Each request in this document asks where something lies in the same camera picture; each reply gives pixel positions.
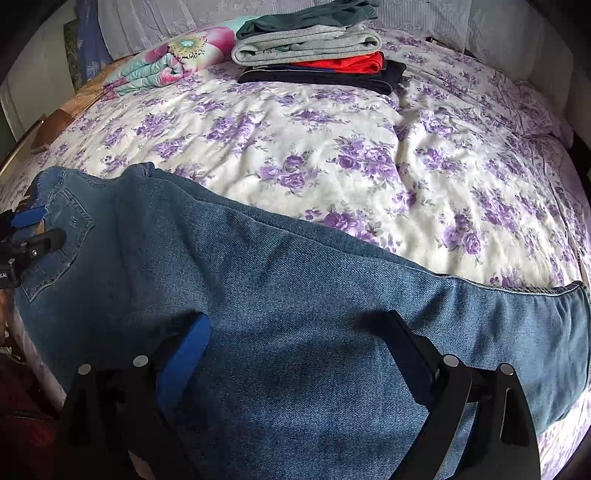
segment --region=stack of folded clothes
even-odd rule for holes
[[[406,66],[385,60],[382,40],[362,22],[381,0],[334,0],[292,14],[265,15],[238,30],[238,82],[351,85],[389,95]]]

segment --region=black clamp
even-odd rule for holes
[[[378,325],[414,400],[427,420],[390,480],[433,480],[452,444],[466,403],[478,403],[460,463],[450,480],[540,480],[540,456],[523,389],[515,369],[467,367],[442,355],[391,311]]]
[[[55,478],[141,480],[130,452],[158,480],[200,478],[158,409],[156,376],[145,355],[123,370],[80,366],[60,416]]]
[[[45,207],[39,207],[22,213],[7,210],[0,214],[0,289],[19,287],[24,270],[66,243],[66,233],[61,228],[12,243],[14,232],[39,223],[45,212]]]

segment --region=jeans seam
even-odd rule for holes
[[[262,225],[267,225],[270,228],[275,228],[277,230],[281,230],[282,232],[288,233],[290,235],[294,235],[294,236],[299,237],[299,238],[306,239],[307,241],[315,242],[317,244],[323,245],[325,248],[330,248],[332,250],[341,252],[341,253],[346,254],[346,255],[353,255],[355,257],[360,257],[360,258],[369,258],[369,259],[377,260],[377,261],[385,261],[385,262],[388,262],[391,265],[396,265],[397,267],[404,268],[406,270],[416,271],[416,272],[419,272],[419,273],[425,273],[425,274],[427,274],[427,275],[429,275],[430,277],[433,277],[433,278],[449,278],[451,280],[459,280],[460,282],[468,283],[470,285],[474,285],[474,286],[477,286],[477,287],[480,287],[480,288],[485,288],[487,290],[495,290],[495,291],[501,291],[501,292],[506,292],[506,293],[511,293],[511,294],[519,294],[519,295],[540,295],[541,294],[542,296],[558,297],[558,296],[561,296],[561,295],[563,295],[565,293],[570,293],[572,291],[575,291],[578,288],[582,288],[584,291],[586,291],[585,284],[583,282],[581,282],[580,280],[575,280],[574,282],[570,283],[569,285],[565,285],[565,286],[561,286],[561,287],[554,287],[552,289],[549,289],[549,288],[546,288],[546,287],[516,287],[516,288],[510,288],[510,289],[508,289],[508,288],[500,288],[500,287],[497,287],[497,286],[485,285],[485,284],[482,284],[482,283],[474,282],[472,280],[468,280],[467,278],[457,277],[455,275],[439,274],[439,273],[431,272],[429,270],[421,270],[421,269],[418,269],[418,268],[409,267],[407,265],[402,265],[402,264],[399,264],[399,263],[396,263],[396,262],[392,262],[390,260],[386,260],[386,259],[383,259],[383,258],[370,257],[368,255],[362,255],[362,254],[356,254],[356,253],[346,252],[346,251],[343,251],[343,250],[341,250],[341,249],[339,249],[337,247],[334,247],[332,245],[326,245],[324,242],[322,242],[319,239],[311,239],[311,238],[309,238],[307,236],[300,235],[299,233],[292,232],[291,230],[284,229],[284,228],[282,228],[280,226],[272,225],[272,224],[267,223],[267,222],[265,222],[263,220],[256,220],[256,219],[252,218],[251,216],[249,216],[249,215],[247,215],[245,213],[242,213],[242,212],[239,212],[238,210],[232,209],[231,207],[228,207],[228,206],[225,206],[225,205],[221,205],[219,203],[213,203],[213,202],[204,201],[204,200],[195,199],[195,201],[197,201],[199,203],[202,203],[202,204],[203,203],[206,203],[207,205],[216,205],[218,207],[223,208],[224,210],[228,210],[230,212],[233,212],[234,214],[244,216],[244,217],[248,218],[249,220],[251,220],[253,222],[260,223]]]

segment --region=bed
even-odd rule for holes
[[[152,161],[435,272],[508,287],[589,285],[591,209],[566,151],[566,122],[531,86],[474,58],[402,31],[379,33],[385,56],[407,65],[390,96],[238,84],[242,68],[220,64],[94,104],[49,150],[2,176],[2,207],[15,207],[52,165],[108,178]],[[63,402],[18,315],[12,330],[54,403]],[[538,438],[544,479],[587,432],[590,401],[587,390]]]

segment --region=jeans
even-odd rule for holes
[[[168,415],[206,479],[389,478],[427,411],[368,328],[387,310],[466,365],[512,364],[538,434],[586,386],[580,282],[508,289],[435,274],[150,163],[112,180],[52,167],[34,185],[31,206],[47,205],[46,230],[67,241],[24,273],[17,307],[66,390],[82,363],[128,367],[195,312],[211,318]],[[466,412],[443,476],[469,434]]]

